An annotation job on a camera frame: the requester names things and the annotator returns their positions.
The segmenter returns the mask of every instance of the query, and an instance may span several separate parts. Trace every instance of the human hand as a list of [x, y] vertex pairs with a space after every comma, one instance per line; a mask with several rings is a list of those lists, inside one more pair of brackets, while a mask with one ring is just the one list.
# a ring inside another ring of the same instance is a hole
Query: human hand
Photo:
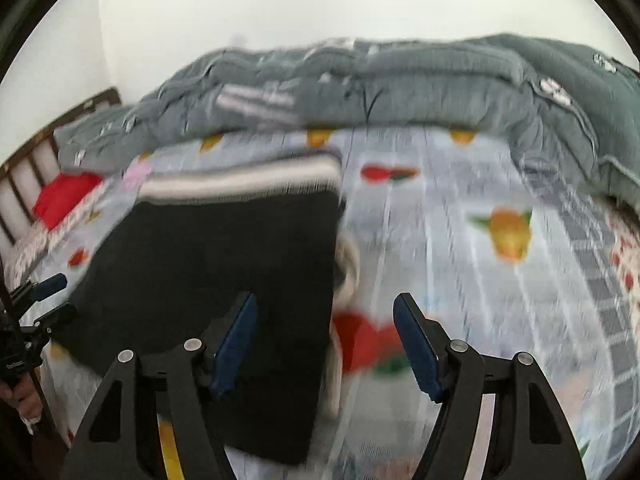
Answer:
[[[40, 379], [38, 368], [36, 368], [36, 376]], [[13, 390], [7, 384], [0, 382], [0, 399], [18, 410], [18, 413], [27, 420], [42, 414], [42, 401], [28, 374], [23, 375]]]

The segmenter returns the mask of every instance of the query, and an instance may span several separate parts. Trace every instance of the patterned bed sheet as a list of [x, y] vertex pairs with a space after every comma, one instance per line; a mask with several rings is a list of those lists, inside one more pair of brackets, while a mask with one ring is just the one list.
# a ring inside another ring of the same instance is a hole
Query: patterned bed sheet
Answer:
[[[146, 174], [228, 167], [324, 144], [342, 152], [343, 227], [360, 250], [361, 282], [350, 313], [367, 330], [354, 347], [375, 347], [387, 337], [393, 299], [410, 292], [452, 338], [480, 352], [508, 358], [531, 352], [566, 413], [588, 478], [605, 478], [640, 427], [638, 351], [611, 263], [615, 236], [604, 213], [561, 176], [541, 161], [516, 168], [508, 147], [488, 136], [421, 126], [234, 133], [143, 153], [41, 261], [34, 279], [64, 272], [69, 286], [23, 321], [65, 299], [134, 204]], [[56, 423], [72, 438], [99, 378], [56, 345], [45, 358]], [[484, 465], [492, 416], [485, 397], [469, 479], [479, 479]], [[305, 466], [228, 454], [241, 480], [408, 479], [437, 411], [400, 352], [380, 354], [344, 371], [340, 415], [319, 416]]]

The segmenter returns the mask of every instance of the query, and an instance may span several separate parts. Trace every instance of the white stripe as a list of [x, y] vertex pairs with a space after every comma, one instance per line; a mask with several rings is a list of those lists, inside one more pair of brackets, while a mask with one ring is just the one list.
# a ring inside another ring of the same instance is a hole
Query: white stripe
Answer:
[[299, 184], [325, 182], [335, 189], [342, 182], [340, 162], [331, 155], [292, 158], [240, 168], [228, 173], [160, 174], [151, 176], [141, 187], [139, 199], [206, 199]]
[[279, 94], [274, 91], [268, 91], [263, 88], [256, 88], [253, 86], [226, 84], [223, 86], [222, 92], [238, 97], [244, 97], [246, 99], [260, 99], [261, 101], [273, 105], [293, 106], [296, 104], [296, 100], [293, 95]]
[[235, 97], [229, 97], [225, 94], [220, 94], [218, 96], [216, 104], [220, 108], [233, 110], [244, 116], [260, 117], [264, 120], [279, 121], [287, 124], [297, 124], [298, 122], [298, 117], [295, 114], [271, 110], [265, 106], [255, 105], [247, 101], [242, 101], [241, 99], [236, 99]]

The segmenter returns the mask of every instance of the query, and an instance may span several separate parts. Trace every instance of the white wall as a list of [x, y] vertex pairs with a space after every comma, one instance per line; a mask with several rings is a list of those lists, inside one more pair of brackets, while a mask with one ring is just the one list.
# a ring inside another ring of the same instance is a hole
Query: white wall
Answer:
[[58, 0], [0, 83], [0, 160], [109, 86], [98, 0]]
[[328, 37], [446, 40], [501, 31], [587, 43], [638, 62], [593, 0], [100, 0], [111, 77], [140, 98], [201, 54]]

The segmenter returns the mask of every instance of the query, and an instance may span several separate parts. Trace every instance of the black towel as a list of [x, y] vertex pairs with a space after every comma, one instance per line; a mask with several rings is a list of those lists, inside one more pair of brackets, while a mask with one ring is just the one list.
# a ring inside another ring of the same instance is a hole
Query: black towel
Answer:
[[340, 216], [339, 178], [300, 173], [321, 158], [339, 173], [339, 160], [320, 154], [217, 173], [204, 197], [143, 189], [154, 203], [136, 204], [96, 251], [69, 299], [79, 317], [54, 339], [104, 374], [123, 349], [161, 352], [199, 336], [248, 290], [258, 303], [254, 340], [236, 387], [207, 402], [205, 418], [230, 446], [304, 461], [328, 344]]

